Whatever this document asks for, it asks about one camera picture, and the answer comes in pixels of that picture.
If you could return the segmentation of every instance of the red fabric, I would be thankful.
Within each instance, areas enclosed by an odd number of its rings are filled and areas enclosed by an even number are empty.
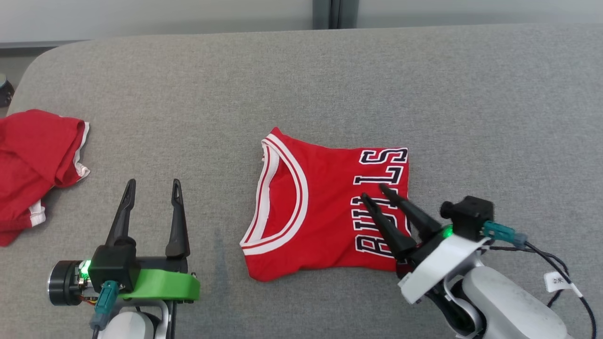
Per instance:
[[[379,190],[385,182],[408,196],[406,148],[326,148],[278,128],[262,147],[256,214],[241,241],[253,279],[269,281],[327,267],[396,270],[359,197],[366,192],[377,198],[382,212],[410,235],[404,214],[387,204]]]
[[[41,110],[0,119],[0,246],[31,227],[28,208],[53,186],[73,185],[85,123]]]

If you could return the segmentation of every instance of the gray fabric tablecloth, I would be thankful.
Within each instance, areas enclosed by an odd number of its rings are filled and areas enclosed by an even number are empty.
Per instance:
[[[201,300],[178,338],[452,338],[431,302],[408,305],[393,273],[303,271],[249,278],[238,245],[253,216],[260,140],[274,127],[328,147],[410,149],[410,197],[437,215],[475,195],[496,219],[569,265],[603,314],[603,25],[493,25],[125,37],[66,45],[25,73],[10,113],[90,122],[89,177],[44,199],[48,220],[0,249],[6,338],[87,338],[93,308],[52,306],[61,259],[103,243],[137,179],[130,235],[162,255],[173,178],[183,185]],[[548,300],[536,255],[485,261]],[[579,300],[555,305],[576,338]]]

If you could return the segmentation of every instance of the green bracket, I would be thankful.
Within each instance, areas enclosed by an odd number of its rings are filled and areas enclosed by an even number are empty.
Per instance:
[[[186,273],[164,270],[140,270],[132,293],[119,294],[122,299],[199,300],[201,284]]]

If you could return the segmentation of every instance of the teal cable connector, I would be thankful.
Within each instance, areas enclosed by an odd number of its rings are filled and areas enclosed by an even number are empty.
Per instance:
[[[109,323],[109,317],[111,316],[111,310],[117,295],[119,294],[119,283],[117,281],[108,280],[103,284],[101,294],[98,296],[96,305],[94,306],[94,315],[90,320],[90,328],[95,329],[98,327],[100,331],[104,330]]]
[[[513,244],[521,250],[525,249],[525,242],[528,240],[528,236],[524,233],[515,232],[514,229],[497,224],[494,221],[484,223],[484,235],[494,240],[502,240]]]

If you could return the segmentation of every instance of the white panel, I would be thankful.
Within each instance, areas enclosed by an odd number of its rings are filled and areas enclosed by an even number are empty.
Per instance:
[[[0,8],[0,46],[312,28],[312,0],[5,0]]]
[[[603,22],[601,0],[360,0],[358,28]]]

